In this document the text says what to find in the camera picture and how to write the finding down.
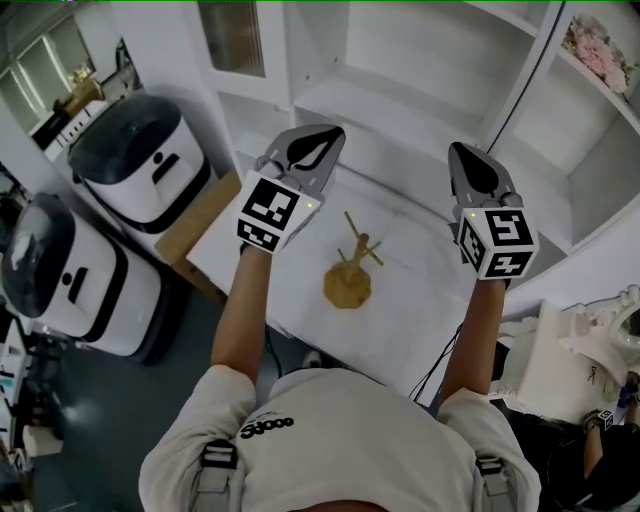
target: black-and-white marker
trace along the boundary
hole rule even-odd
[[[538,232],[522,208],[465,208],[458,245],[479,279],[522,277],[539,250]]]
[[[284,231],[298,197],[291,190],[263,178],[251,193],[242,213]]]
[[[242,219],[238,220],[238,232],[237,235],[243,240],[258,245],[263,249],[273,252],[280,241],[280,237],[269,233],[258,226],[249,224]]]

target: person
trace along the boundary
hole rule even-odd
[[[489,510],[489,493],[506,499],[499,510],[537,510],[538,475],[486,396],[504,281],[475,284],[437,421],[345,369],[289,374],[254,410],[271,264],[244,247],[211,368],[142,464],[145,510],[463,512]]]
[[[622,390],[623,425],[604,429],[599,411],[575,425],[536,421],[515,433],[527,459],[540,474],[545,511],[613,510],[640,492],[634,460],[640,457],[637,418],[638,375],[630,372]]]

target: black lid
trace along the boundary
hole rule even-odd
[[[180,110],[164,98],[131,96],[109,107],[69,150],[71,169],[94,183],[131,176],[180,123]]]
[[[58,286],[75,239],[73,215],[62,201],[38,194],[22,212],[2,260],[2,284],[23,315],[42,315]]]

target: shoulder strap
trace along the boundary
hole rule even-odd
[[[240,512],[245,467],[235,445],[226,439],[208,443],[200,456],[196,512]]]
[[[484,479],[482,495],[483,512],[514,512],[516,503],[502,459],[481,457],[476,466]]]

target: wire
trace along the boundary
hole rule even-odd
[[[264,339],[267,344],[267,352],[271,354],[273,360],[276,363],[276,367],[278,368],[278,378],[282,378],[282,366],[280,365],[280,359],[276,355],[276,351],[273,348],[273,344],[271,343],[271,333],[269,332],[269,327],[265,324],[264,326]]]
[[[456,329],[455,334],[453,335],[453,337],[449,340],[449,342],[446,344],[446,346],[444,347],[444,349],[442,350],[442,353],[440,354],[440,356],[438,357],[438,359],[436,360],[436,362],[433,364],[433,366],[431,367],[431,369],[426,373],[426,375],[424,377],[422,377],[418,383],[415,385],[415,387],[411,390],[411,393],[409,393],[409,398],[411,398],[411,395],[413,395],[413,393],[416,392],[416,390],[418,390],[418,392],[416,393],[416,395],[413,397],[413,401],[417,402],[420,397],[422,396],[422,393],[425,389],[425,387],[427,386],[427,382],[429,381],[429,379],[431,378],[431,376],[433,375],[433,373],[436,371],[436,369],[438,368],[438,366],[440,365],[440,362],[447,357],[449,354],[451,354],[451,352],[453,352],[453,349],[456,346],[456,342],[458,341],[458,335],[460,334],[460,329],[462,329],[462,324],[460,324],[458,326],[458,328]]]

